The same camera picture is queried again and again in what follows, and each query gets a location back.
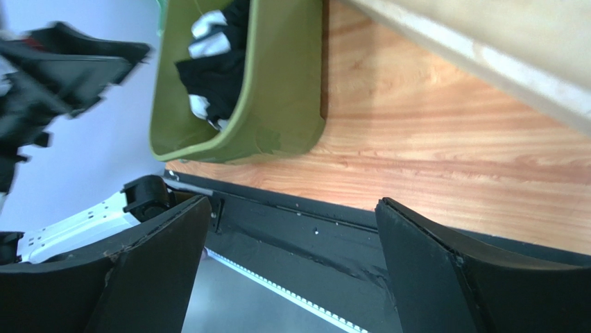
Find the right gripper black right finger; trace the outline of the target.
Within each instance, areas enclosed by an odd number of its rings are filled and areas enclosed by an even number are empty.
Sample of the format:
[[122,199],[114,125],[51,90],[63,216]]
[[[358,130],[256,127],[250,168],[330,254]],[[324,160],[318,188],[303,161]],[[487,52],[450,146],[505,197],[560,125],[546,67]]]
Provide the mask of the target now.
[[405,332],[589,332],[590,256],[375,209]]

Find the black garment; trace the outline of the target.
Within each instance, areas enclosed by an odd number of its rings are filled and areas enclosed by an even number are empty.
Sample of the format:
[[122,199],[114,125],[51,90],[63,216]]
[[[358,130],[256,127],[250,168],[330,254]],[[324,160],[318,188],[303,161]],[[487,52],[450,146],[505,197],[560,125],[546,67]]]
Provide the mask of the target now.
[[227,53],[176,62],[179,79],[188,96],[204,96],[210,103],[206,122],[217,131],[228,126],[241,93],[246,66],[246,46],[250,14],[249,1],[232,1],[218,9],[228,27],[223,31],[231,49]]

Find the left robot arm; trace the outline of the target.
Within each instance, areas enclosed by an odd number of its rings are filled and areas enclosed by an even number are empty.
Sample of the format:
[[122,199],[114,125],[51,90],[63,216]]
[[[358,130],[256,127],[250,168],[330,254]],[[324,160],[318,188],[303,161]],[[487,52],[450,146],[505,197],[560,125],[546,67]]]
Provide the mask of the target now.
[[[46,148],[48,126],[93,108],[151,48],[102,40],[64,22],[17,35],[1,31],[1,199],[7,199],[25,146]],[[133,228],[176,204],[159,176],[142,176],[95,206],[28,232],[1,233],[1,263],[39,264]]]

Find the white tank top navy trim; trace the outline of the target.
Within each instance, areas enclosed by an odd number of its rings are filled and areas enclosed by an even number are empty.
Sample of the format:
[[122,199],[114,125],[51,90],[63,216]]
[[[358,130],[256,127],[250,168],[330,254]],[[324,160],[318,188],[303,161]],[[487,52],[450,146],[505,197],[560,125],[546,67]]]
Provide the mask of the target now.
[[[227,27],[227,19],[221,10],[206,12],[195,21],[191,27],[193,42],[188,46],[191,59],[227,53],[231,49],[230,41],[223,33]],[[206,97],[190,94],[189,105],[197,118],[207,120],[210,103]]]

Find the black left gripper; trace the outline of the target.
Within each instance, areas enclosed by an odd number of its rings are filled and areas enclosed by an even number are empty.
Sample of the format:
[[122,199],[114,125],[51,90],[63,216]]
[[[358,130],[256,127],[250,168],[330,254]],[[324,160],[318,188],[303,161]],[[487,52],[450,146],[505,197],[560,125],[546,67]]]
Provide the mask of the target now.
[[64,22],[29,35],[46,50],[21,40],[1,41],[2,194],[10,192],[17,164],[28,160],[19,154],[21,147],[48,146],[45,128],[54,118],[77,117],[92,108],[151,51],[140,42],[92,37]]

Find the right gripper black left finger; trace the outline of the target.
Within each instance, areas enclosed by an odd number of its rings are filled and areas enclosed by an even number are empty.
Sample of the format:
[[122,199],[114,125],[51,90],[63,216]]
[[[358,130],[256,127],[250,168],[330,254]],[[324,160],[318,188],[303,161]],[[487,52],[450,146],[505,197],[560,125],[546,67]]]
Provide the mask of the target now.
[[1,267],[2,332],[180,332],[212,208],[205,196],[41,264]]

